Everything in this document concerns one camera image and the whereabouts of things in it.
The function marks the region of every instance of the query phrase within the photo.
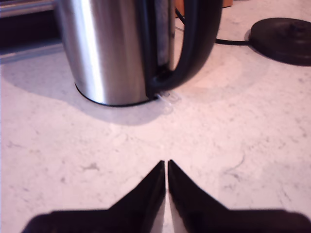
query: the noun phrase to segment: black handle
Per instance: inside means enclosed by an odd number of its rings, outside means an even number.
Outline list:
[[[149,98],[192,78],[206,62],[219,29],[222,0],[184,0],[183,48],[174,71],[157,65],[156,11],[153,0],[138,0],[143,46],[146,93]]]

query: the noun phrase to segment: electric kettle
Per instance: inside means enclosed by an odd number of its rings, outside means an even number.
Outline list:
[[[185,32],[173,70],[174,0],[56,0],[75,84],[86,98],[127,106],[193,77],[218,32],[222,0],[185,0]]]

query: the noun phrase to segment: black cable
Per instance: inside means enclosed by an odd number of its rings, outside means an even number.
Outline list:
[[[185,18],[181,15],[179,10],[175,8],[175,12],[177,17],[180,19],[180,21],[185,24]],[[249,41],[244,40],[244,41],[235,41],[235,40],[221,40],[221,39],[216,39],[216,44],[220,45],[237,45],[237,46],[248,46]]]

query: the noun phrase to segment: marble surface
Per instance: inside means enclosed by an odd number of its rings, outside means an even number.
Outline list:
[[[311,1],[236,1],[218,37],[241,40],[268,17],[311,21]],[[176,60],[182,36],[176,30]],[[172,108],[103,107],[76,91],[60,45],[3,58],[2,232],[52,210],[108,208],[169,159],[229,208],[311,217],[311,67],[215,45],[175,93]],[[168,200],[165,208],[163,232],[172,233]]]

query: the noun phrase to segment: black rim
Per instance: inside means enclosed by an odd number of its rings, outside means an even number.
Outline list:
[[[142,105],[142,104],[145,104],[145,103],[149,103],[151,101],[154,101],[157,99],[157,97],[155,97],[153,100],[146,100],[146,101],[143,101],[143,102],[138,102],[138,103],[132,103],[132,104],[125,104],[125,105],[110,105],[110,104],[104,104],[104,103],[98,103],[94,100],[91,100],[90,98],[86,97],[80,90],[79,88],[77,87],[77,85],[75,84],[78,92],[84,97],[86,98],[87,100],[93,102],[93,103],[96,103],[98,105],[102,105],[102,106],[106,106],[106,107],[114,107],[114,108],[126,108],[126,107],[133,107],[133,106],[138,106],[138,105]]]

